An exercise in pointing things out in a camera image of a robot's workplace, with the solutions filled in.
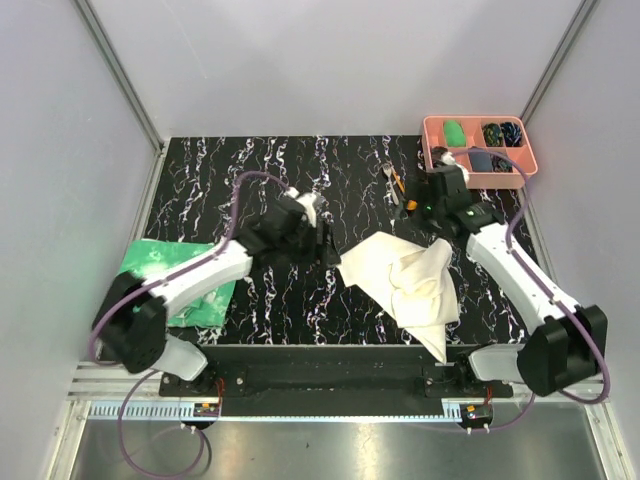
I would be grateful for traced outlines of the white cloth napkin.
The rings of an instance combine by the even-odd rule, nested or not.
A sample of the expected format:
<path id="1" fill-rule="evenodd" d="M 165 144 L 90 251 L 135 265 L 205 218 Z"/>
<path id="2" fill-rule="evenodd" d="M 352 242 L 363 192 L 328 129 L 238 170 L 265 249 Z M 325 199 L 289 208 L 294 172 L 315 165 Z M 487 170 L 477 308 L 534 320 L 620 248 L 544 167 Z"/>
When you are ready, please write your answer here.
<path id="1" fill-rule="evenodd" d="M 436 361 L 445 363 L 446 326 L 459 320 L 451 259 L 452 247 L 443 239 L 422 247 L 376 232 L 342 254 L 338 270 L 347 287 L 363 290 Z"/>

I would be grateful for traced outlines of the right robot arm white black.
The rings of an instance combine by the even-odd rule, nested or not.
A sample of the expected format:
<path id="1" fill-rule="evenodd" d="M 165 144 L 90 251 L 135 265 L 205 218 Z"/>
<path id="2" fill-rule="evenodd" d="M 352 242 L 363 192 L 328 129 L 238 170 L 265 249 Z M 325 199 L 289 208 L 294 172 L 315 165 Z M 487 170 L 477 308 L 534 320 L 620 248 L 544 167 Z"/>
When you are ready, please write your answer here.
<path id="1" fill-rule="evenodd" d="M 490 381 L 507 381 L 546 397 L 601 375 L 596 399 L 608 396 L 605 313 L 563 292 L 513 238 L 502 212 L 474 200 L 459 168 L 436 168 L 408 181 L 404 206 L 416 226 L 457 245 L 488 273 L 529 334 L 524 344 L 491 344 L 463 356 L 453 374 L 460 393 L 476 396 Z"/>

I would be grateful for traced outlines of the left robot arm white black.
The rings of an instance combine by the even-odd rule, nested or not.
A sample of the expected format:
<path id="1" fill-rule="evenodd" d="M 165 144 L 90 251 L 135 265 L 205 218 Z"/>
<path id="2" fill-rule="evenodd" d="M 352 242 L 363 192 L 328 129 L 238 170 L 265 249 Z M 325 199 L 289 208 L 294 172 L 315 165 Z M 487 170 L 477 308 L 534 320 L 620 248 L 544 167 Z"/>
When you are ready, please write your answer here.
<path id="1" fill-rule="evenodd" d="M 338 264 L 331 226 L 316 193 L 287 191 L 257 220 L 204 253 L 149 278 L 129 271 L 112 281 L 93 334 L 127 372 L 155 370 L 180 378 L 196 396 L 215 386 L 216 372 L 201 348 L 167 330 L 169 319 L 216 288 L 276 260 Z"/>

